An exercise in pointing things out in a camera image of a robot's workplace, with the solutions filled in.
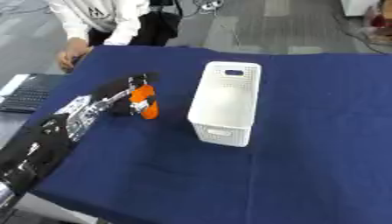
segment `blue tablecloth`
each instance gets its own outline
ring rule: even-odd
[[[202,143],[186,120],[212,60],[263,65],[247,148]],[[99,47],[33,119],[148,71],[160,73],[161,115],[104,115],[35,193],[115,224],[389,224],[391,67],[386,55]]]

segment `orange toy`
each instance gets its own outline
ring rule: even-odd
[[[131,102],[142,102],[151,95],[155,95],[154,87],[148,84],[144,84],[132,92],[129,100]],[[147,120],[155,119],[158,117],[158,115],[159,108],[157,101],[155,101],[151,106],[142,112],[142,117]]]

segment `laptop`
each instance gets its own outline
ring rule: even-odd
[[[0,90],[0,111],[33,113],[64,78],[56,74],[17,74]]]

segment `perforated basket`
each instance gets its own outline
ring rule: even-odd
[[[214,61],[206,65],[188,120],[203,142],[244,147],[255,120],[262,67]]]

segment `basket handle hole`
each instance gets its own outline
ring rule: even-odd
[[[243,76],[244,72],[242,70],[226,70],[226,75],[236,75],[236,76]]]
[[[221,130],[221,129],[208,129],[206,132],[212,135],[222,136],[222,137],[229,137],[231,136],[231,131]]]

